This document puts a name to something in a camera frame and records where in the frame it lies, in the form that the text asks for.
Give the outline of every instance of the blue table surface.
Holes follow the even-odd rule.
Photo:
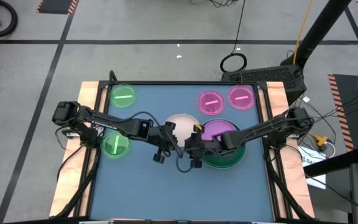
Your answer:
[[[108,113],[127,118],[148,111],[160,123],[174,114],[190,114],[200,124],[226,119],[241,129],[259,124],[256,105],[237,110],[227,100],[230,85],[134,85],[135,103],[128,108],[109,105]],[[197,107],[198,95],[215,90],[225,99],[225,108],[216,116],[203,114]],[[267,172],[261,139],[246,144],[247,152],[238,165],[180,173],[176,154],[164,164],[152,160],[157,147],[131,141],[131,149],[120,159],[101,157],[91,206],[91,219],[138,218],[151,220],[210,220],[272,222]],[[189,166],[185,156],[182,169]]]

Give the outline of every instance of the black pole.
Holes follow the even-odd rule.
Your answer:
[[[295,63],[302,69],[311,53],[320,44],[339,16],[345,11],[352,0],[329,0],[316,21],[298,47]],[[291,65],[294,55],[285,59],[280,65]]]

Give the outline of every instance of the wooden table frame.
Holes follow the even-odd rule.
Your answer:
[[[265,96],[263,89],[259,88],[259,98],[260,105],[262,108],[262,116],[264,121],[268,120],[268,112],[271,111],[272,116],[276,116],[278,114],[283,113],[288,109],[287,98],[285,95],[285,90],[282,82],[267,82],[266,83],[266,93],[268,93],[268,99],[270,101],[270,105],[266,105]],[[101,89],[99,91],[98,98],[100,102],[96,102],[98,88]],[[81,105],[88,106],[90,108],[94,108],[98,106],[98,110],[100,112],[104,112],[104,106],[106,101],[108,89],[103,88],[99,82],[83,82],[81,85],[80,94],[78,96],[78,102]],[[296,140],[287,139],[287,144],[289,146],[298,149],[298,145]],[[63,160],[65,160],[68,156],[70,156],[76,149],[78,149],[80,145],[79,138],[69,139],[67,141],[67,149],[65,151],[65,155]],[[81,174],[84,175],[83,171],[84,161],[86,154],[89,154],[90,160],[87,166],[87,171],[90,170],[91,165],[93,163],[95,149],[82,150],[75,157],[73,157],[70,161],[67,162],[66,166],[62,169],[60,173],[60,178],[57,183],[55,196],[53,198],[52,207],[50,210],[50,216],[56,215],[59,213],[67,202],[71,199],[72,195],[78,189]],[[270,151],[270,156],[274,156],[274,152]],[[303,172],[302,161],[300,159],[299,152],[296,152],[294,149],[289,147],[285,147],[280,151],[280,159],[281,162],[276,161],[273,162],[273,166],[275,170],[278,170],[277,167],[282,165],[282,170],[285,176],[285,183],[287,185],[287,189],[293,195],[295,200],[299,203],[299,205],[303,208],[303,210],[310,215],[314,216],[313,207],[310,200],[308,186],[306,184],[305,173]],[[90,196],[90,185],[85,190],[82,200],[81,206],[77,209],[77,214],[79,216],[85,216],[87,214],[86,208],[88,204],[88,199]],[[285,205],[285,201],[283,199],[283,195],[280,189],[275,186],[275,189],[270,187],[270,190],[275,191],[275,195],[277,196],[277,204],[279,216],[281,218],[297,218],[296,214],[293,210],[288,209],[288,205]]]

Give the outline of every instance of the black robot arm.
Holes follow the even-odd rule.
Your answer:
[[[170,150],[174,150],[172,140],[176,138],[172,134],[175,129],[174,123],[166,122],[161,126],[153,126],[150,119],[127,118],[121,119],[110,116],[99,111],[92,110],[87,106],[81,106],[75,101],[61,101],[58,103],[52,121],[61,127],[68,127],[80,135],[81,145],[86,147],[99,147],[101,136],[94,128],[90,128],[85,123],[96,126],[110,128],[119,131],[123,136],[153,144],[158,147],[158,153],[153,160],[163,163],[164,153],[170,155]]]
[[[282,147],[287,137],[297,134],[302,137],[313,126],[313,119],[304,108],[292,108],[277,115],[270,121],[263,122],[241,131],[227,131],[213,136],[212,140],[201,139],[204,127],[195,126],[195,133],[185,141],[185,152],[192,159],[191,165],[200,168],[203,156],[215,154],[224,157],[232,154],[246,142],[263,136],[268,137],[272,147]]]

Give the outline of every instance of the gray floor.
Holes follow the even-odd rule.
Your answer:
[[[327,0],[315,1],[306,30]],[[21,151],[41,89],[53,77],[32,137],[5,222],[47,218],[56,172],[63,151],[50,121],[57,102],[76,100],[82,81],[105,80],[113,69],[120,80],[219,80],[219,63],[233,48],[225,44],[64,45],[54,73],[49,73],[66,15],[36,14],[37,1],[10,0],[19,25],[9,40],[56,40],[53,44],[0,44],[0,205]],[[239,39],[296,40],[307,0],[248,0]],[[234,39],[242,1],[215,9],[188,0],[81,0],[68,40]],[[358,6],[349,6],[358,26]],[[326,40],[357,40],[342,15]],[[238,45],[248,57],[247,68],[278,65],[293,45]],[[228,61],[226,69],[239,66]],[[305,67],[310,103],[321,113],[334,108],[328,73],[358,75],[358,45],[320,45]],[[337,155],[345,152],[338,120],[328,118],[337,132]],[[314,133],[332,136],[323,122]],[[349,195],[347,170],[328,175],[328,184]],[[322,220],[343,222],[349,205],[328,190],[310,187],[314,211]]]

